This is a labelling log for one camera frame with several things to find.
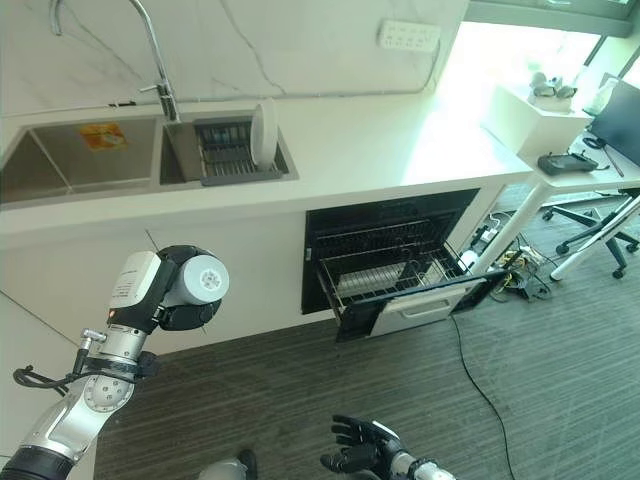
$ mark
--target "faucet handle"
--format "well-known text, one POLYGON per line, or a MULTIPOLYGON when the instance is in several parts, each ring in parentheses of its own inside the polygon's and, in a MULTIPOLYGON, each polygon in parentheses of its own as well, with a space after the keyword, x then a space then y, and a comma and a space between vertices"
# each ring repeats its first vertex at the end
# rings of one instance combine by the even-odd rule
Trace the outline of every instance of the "faucet handle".
POLYGON ((150 92, 151 90, 158 90, 160 85, 149 85, 148 87, 140 88, 140 93, 150 92))

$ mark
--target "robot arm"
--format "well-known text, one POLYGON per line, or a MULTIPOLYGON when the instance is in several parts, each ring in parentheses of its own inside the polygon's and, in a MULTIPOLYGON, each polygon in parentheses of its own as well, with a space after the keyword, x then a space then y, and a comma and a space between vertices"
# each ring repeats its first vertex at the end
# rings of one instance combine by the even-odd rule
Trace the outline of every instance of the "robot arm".
POLYGON ((142 351, 147 336, 158 326, 203 326, 228 288, 222 262, 197 247, 131 255, 113 289, 106 332, 82 331, 71 373, 57 381, 34 373, 32 367, 14 373, 21 385, 54 388, 64 397, 36 422, 0 479, 67 478, 107 419, 131 398, 136 381, 157 371, 155 355, 142 351))

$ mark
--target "window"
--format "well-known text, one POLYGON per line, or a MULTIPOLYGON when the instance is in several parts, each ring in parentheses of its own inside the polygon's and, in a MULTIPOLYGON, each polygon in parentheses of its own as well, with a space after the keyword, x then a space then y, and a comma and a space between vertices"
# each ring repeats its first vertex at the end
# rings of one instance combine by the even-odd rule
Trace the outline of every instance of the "window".
POLYGON ((473 109, 484 105, 496 83, 526 86, 538 70, 571 82, 599 38, 590 33, 462 22, 439 93, 473 109))
POLYGON ((624 81, 630 83, 634 87, 640 88, 640 57, 636 58, 631 68, 624 76, 624 81))
POLYGON ((636 0, 471 0, 465 20, 627 37, 636 0))

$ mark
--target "chair wheel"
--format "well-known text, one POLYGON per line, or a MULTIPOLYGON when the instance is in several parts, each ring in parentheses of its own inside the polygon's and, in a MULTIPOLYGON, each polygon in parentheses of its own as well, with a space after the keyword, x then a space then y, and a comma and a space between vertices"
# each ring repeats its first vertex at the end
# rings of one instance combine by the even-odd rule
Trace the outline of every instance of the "chair wheel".
POLYGON ((569 245, 565 245, 564 243, 561 243, 556 247, 556 253, 558 255, 564 255, 568 251, 569 251, 569 245))

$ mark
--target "wall socket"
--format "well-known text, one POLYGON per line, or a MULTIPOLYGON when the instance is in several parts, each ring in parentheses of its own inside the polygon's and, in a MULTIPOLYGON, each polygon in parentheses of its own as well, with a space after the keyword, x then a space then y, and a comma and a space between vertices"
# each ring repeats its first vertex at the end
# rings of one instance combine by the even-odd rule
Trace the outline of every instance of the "wall socket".
POLYGON ((442 29, 427 23, 384 20, 378 33, 378 44, 392 50, 412 52, 434 52, 442 29))

